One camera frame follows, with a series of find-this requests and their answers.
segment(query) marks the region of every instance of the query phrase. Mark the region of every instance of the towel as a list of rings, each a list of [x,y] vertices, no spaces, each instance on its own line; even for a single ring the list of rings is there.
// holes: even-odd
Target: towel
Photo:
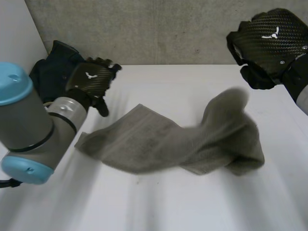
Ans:
[[[242,175],[264,164],[257,126],[244,112],[247,101],[244,90],[226,90],[209,102],[193,128],[139,104],[113,125],[82,133],[75,147],[134,174],[180,166],[197,175],[220,167]]]

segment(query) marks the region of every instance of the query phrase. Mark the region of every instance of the logo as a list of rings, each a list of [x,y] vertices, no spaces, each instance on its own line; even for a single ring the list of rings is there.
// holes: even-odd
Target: logo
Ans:
[[[270,36],[262,36],[262,38],[263,39],[271,39],[271,38],[275,38],[275,39],[277,39],[278,37],[278,33],[279,33],[279,27],[276,27],[276,33],[274,33],[274,34],[272,34],[272,35],[270,35]]]
[[[97,77],[97,75],[90,76],[88,72],[86,72],[86,75],[87,75],[88,79],[92,79],[92,78],[96,78]]]

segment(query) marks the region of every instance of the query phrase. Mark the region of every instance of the gray wall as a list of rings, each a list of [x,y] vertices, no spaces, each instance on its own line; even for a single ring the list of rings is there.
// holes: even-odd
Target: gray wall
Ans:
[[[287,8],[308,23],[307,0],[26,0],[49,51],[58,39],[120,64],[234,64],[226,35]]]

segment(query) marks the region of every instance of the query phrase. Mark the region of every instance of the gray robot arm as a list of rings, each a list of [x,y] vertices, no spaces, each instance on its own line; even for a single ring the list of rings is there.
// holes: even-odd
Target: gray robot arm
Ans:
[[[22,68],[0,63],[0,141],[9,150],[1,167],[7,175],[24,183],[44,184],[84,123],[89,107],[108,115],[103,96],[120,66],[109,68],[110,61],[103,62],[80,64],[65,95],[47,111]],[[95,81],[89,72],[94,72]]]

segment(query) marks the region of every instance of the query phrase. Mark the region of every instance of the white table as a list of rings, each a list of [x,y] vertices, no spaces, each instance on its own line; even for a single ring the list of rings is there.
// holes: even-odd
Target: white table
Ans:
[[[1,231],[306,231],[308,117],[283,86],[252,90],[235,65],[124,66],[107,92],[110,116],[90,110],[82,131],[106,127],[137,104],[196,125],[211,98],[250,92],[266,163],[243,177],[174,168],[135,176],[74,149],[44,185],[0,190]]]

